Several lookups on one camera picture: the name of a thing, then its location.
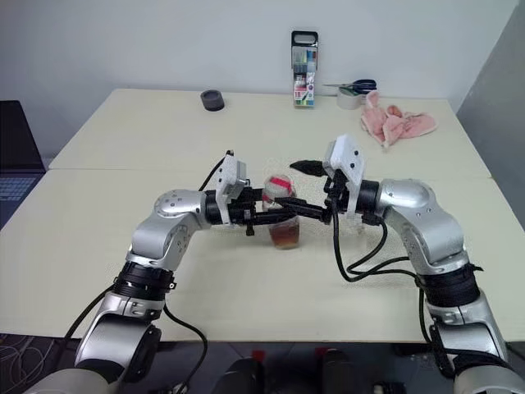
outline pink cloth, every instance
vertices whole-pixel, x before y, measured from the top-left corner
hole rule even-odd
[[[400,138],[419,137],[437,128],[436,120],[426,113],[402,113],[395,105],[390,105],[385,111],[379,107],[377,90],[367,94],[361,125],[385,148]]]

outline black cable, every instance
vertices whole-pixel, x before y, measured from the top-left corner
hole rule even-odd
[[[340,245],[339,245],[339,214],[337,211],[337,203],[335,201],[332,201],[331,212],[332,212],[332,221],[333,221],[333,226],[334,226],[333,241],[334,241],[334,253],[336,255],[337,268],[339,269],[341,276],[347,282],[353,283],[353,282],[360,281],[370,275],[383,275],[387,273],[401,273],[404,275],[409,275],[410,277],[413,277],[415,280],[418,279],[418,276],[415,273],[411,273],[410,271],[406,271],[403,269],[386,269],[383,271],[379,271],[381,268],[385,267],[386,265],[396,263],[398,261],[404,261],[408,259],[408,257],[406,258],[398,257],[398,258],[387,260],[365,272],[351,270],[351,273],[356,273],[356,276],[350,277],[345,271],[345,267],[343,265],[343,259],[341,258]]]
[[[85,317],[88,315],[89,312],[91,312],[91,309],[94,308],[96,304],[98,304],[102,298],[106,295],[108,291],[110,291],[113,288],[113,285],[109,286],[106,290],[104,290],[102,293],[97,295],[97,297],[89,303],[88,306],[85,307],[85,309],[82,311],[81,314],[79,314],[79,317],[76,318],[76,320],[73,322],[71,327],[69,327],[69,330],[67,330],[66,335],[62,338],[62,341],[60,342],[60,346],[58,347],[57,355],[55,356],[55,360],[53,361],[50,373],[56,372],[58,363],[60,362],[62,355],[64,354],[64,351],[66,350],[67,343],[73,337],[73,334],[75,333],[76,329],[80,326],[82,321],[85,319]]]
[[[366,263],[369,259],[371,259],[377,253],[379,253],[379,251],[383,248],[383,246],[385,246],[386,238],[388,237],[388,229],[386,228],[386,224],[385,224],[385,221],[383,220],[383,218],[381,218],[381,228],[383,229],[383,235],[381,236],[381,239],[380,239],[379,243],[377,244],[377,246],[374,249],[372,249],[372,251],[370,251],[368,254],[363,256],[361,259],[359,259],[355,263],[349,265],[346,268],[346,272],[347,273],[352,273],[352,270],[354,268],[358,267],[359,265],[361,265],[363,263]]]
[[[224,158],[219,160],[217,162],[217,164],[215,165],[215,167],[210,171],[210,173],[208,174],[208,176],[204,180],[203,184],[199,187],[199,191],[203,191],[204,188],[208,185],[208,182],[210,182],[210,179],[212,179],[213,174],[215,173],[216,170],[219,169],[219,167],[221,166],[222,162],[224,162]]]
[[[176,392],[176,394],[181,394],[182,391],[184,390],[184,387],[188,387],[189,381],[195,375],[195,373],[197,372],[197,370],[200,368],[201,364],[203,363],[204,359],[206,358],[206,354],[208,353],[208,340],[198,328],[177,318],[172,312],[170,312],[166,304],[164,304],[163,310],[168,318],[173,320],[175,323],[181,325],[182,327],[188,328],[189,330],[195,332],[200,337],[201,341],[203,342],[203,353],[200,355],[199,361],[197,361],[197,364],[194,366],[194,368],[191,370],[189,375],[186,377],[186,379],[184,380],[184,382],[182,383],[182,385],[179,387],[179,389]]]
[[[199,187],[199,191],[203,191],[206,188],[206,186],[210,182],[210,179],[212,179],[213,174],[215,174],[215,172],[219,169],[219,167],[222,165],[223,162],[224,162],[224,158],[222,158],[221,160],[219,160],[217,162],[217,164],[215,164],[215,167],[212,168],[212,170],[210,171],[208,176],[206,176],[206,179],[204,180],[203,184]],[[189,330],[195,332],[199,336],[201,341],[203,342],[203,353],[201,354],[201,356],[199,358],[199,361],[197,361],[197,364],[194,366],[194,368],[191,370],[189,375],[186,377],[186,379],[184,380],[184,382],[181,384],[181,386],[179,387],[179,389],[176,392],[176,394],[181,394],[182,391],[184,390],[184,387],[188,387],[189,381],[195,375],[195,373],[199,370],[201,364],[204,362],[204,359],[206,358],[206,354],[208,353],[208,339],[206,339],[206,336],[204,336],[204,334],[198,328],[196,328],[196,327],[192,326],[191,324],[189,324],[189,323],[187,323],[187,322],[177,318],[167,308],[166,304],[164,304],[163,310],[164,310],[164,313],[167,315],[167,317],[170,318],[174,323],[177,323],[177,324],[181,325],[182,327],[188,328]]]
[[[419,287],[419,327],[425,342],[431,344],[432,340],[428,336],[427,326],[425,326],[425,291],[421,287]]]

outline white wall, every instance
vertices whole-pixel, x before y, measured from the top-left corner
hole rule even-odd
[[[53,156],[116,87],[289,92],[290,31],[314,28],[319,83],[373,77],[457,109],[516,3],[0,0],[0,99]]]

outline scissors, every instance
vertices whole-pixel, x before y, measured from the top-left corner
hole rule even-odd
[[[333,84],[323,86],[352,90],[357,94],[367,94],[370,93],[372,90],[377,90],[377,84],[375,80],[355,80],[350,84]]]

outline laptop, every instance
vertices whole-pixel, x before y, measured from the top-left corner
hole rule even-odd
[[[0,228],[45,174],[19,101],[0,101]]]

